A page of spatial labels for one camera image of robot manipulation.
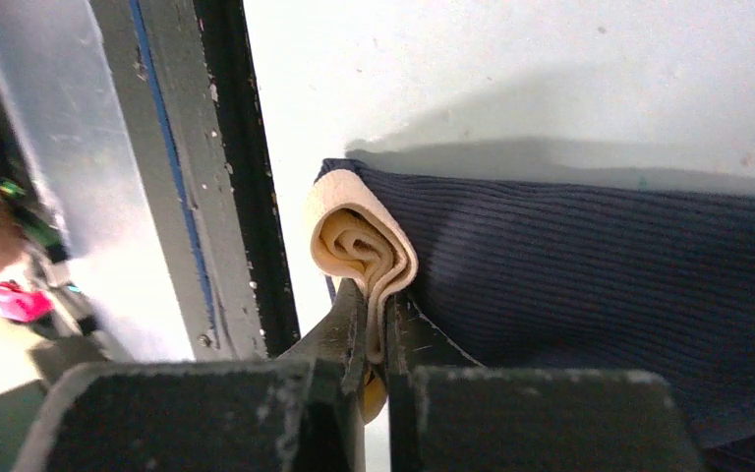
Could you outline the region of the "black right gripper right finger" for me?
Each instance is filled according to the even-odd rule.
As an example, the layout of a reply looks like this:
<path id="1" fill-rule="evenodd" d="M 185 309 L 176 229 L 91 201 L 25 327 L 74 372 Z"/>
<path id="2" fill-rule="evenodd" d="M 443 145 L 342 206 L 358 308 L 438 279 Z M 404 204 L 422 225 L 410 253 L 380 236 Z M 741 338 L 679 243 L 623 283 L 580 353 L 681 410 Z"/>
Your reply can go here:
<path id="1" fill-rule="evenodd" d="M 396 296 L 385 358 L 395 471 L 703 471 L 669 385 L 642 371 L 480 365 Z"/>

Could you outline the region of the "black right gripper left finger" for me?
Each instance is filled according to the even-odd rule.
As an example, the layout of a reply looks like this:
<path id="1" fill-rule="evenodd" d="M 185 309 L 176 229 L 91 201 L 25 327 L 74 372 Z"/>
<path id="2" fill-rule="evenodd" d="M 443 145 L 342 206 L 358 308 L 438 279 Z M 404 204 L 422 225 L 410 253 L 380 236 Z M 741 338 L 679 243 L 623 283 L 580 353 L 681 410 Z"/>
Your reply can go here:
<path id="1" fill-rule="evenodd" d="M 18 471 L 361 471 L 367 304 L 351 280 L 272 360 L 85 363 L 49 391 Z"/>

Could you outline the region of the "navy underwear with cream waistband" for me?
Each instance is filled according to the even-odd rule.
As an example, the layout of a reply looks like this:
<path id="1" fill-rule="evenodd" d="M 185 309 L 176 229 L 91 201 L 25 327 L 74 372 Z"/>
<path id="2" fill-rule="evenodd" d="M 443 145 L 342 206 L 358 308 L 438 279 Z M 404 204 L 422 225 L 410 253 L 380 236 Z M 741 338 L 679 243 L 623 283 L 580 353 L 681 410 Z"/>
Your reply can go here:
<path id="1" fill-rule="evenodd" d="M 717 471 L 755 471 L 755 196 L 384 172 L 423 314 L 489 367 L 664 377 Z"/>

